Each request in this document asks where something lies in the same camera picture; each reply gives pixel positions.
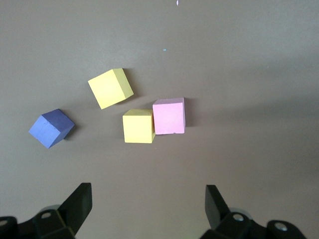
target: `pink cube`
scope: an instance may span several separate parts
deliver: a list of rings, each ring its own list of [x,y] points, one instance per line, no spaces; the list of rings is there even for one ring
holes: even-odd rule
[[[155,134],[185,133],[184,98],[155,101],[153,114]]]

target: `foam block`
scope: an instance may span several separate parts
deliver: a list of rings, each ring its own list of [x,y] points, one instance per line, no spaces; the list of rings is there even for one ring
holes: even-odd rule
[[[153,110],[132,109],[123,115],[125,143],[152,143],[155,137]]]
[[[88,82],[101,109],[134,94],[122,68],[112,69]]]
[[[60,110],[42,114],[29,130],[29,133],[50,148],[66,137],[74,123]]]
[[[153,112],[156,134],[185,133],[184,98],[157,100]]]

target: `metal screw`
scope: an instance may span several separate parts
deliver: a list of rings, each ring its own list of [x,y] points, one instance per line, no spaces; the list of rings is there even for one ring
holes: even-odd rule
[[[278,229],[278,230],[281,230],[281,231],[287,231],[288,228],[286,227],[285,224],[283,223],[275,223],[275,227]]]
[[[7,224],[8,221],[7,220],[2,220],[0,221],[0,227],[4,226],[5,224]]]
[[[239,222],[242,222],[244,220],[243,216],[240,215],[240,214],[234,214],[233,215],[233,218],[236,220],[236,221],[239,221]]]
[[[43,213],[41,218],[45,219],[45,218],[49,218],[51,216],[51,213]]]

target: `blue block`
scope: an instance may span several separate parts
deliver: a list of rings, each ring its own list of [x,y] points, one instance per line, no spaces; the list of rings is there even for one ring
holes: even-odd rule
[[[66,137],[74,123],[60,110],[42,114],[29,130],[29,133],[50,148]]]

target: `yellow cube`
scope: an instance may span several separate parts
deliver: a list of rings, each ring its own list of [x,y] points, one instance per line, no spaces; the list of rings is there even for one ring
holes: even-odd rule
[[[153,110],[132,109],[123,115],[125,143],[152,143],[155,137]]]
[[[121,102],[134,94],[122,68],[112,69],[88,82],[101,109]]]

